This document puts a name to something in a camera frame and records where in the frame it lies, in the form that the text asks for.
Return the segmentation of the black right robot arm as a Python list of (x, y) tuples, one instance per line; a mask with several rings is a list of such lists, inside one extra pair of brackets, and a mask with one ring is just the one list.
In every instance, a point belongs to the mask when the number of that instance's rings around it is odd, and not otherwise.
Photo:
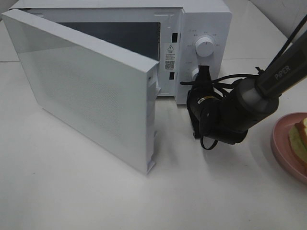
[(248, 130), (273, 114), (280, 96), (307, 76), (307, 34), (303, 33), (260, 75), (232, 75), (235, 81), (212, 80), (209, 66), (199, 66), (187, 96), (193, 136), (230, 145), (240, 143)]

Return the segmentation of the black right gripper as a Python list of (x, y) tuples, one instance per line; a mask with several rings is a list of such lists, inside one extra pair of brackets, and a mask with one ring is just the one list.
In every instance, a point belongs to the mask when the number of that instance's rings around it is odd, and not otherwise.
[(221, 95), (216, 93), (211, 83), (210, 66), (199, 65), (197, 80), (192, 82), (188, 92), (187, 109), (193, 128), (193, 136), (209, 136), (219, 118), (218, 106)]

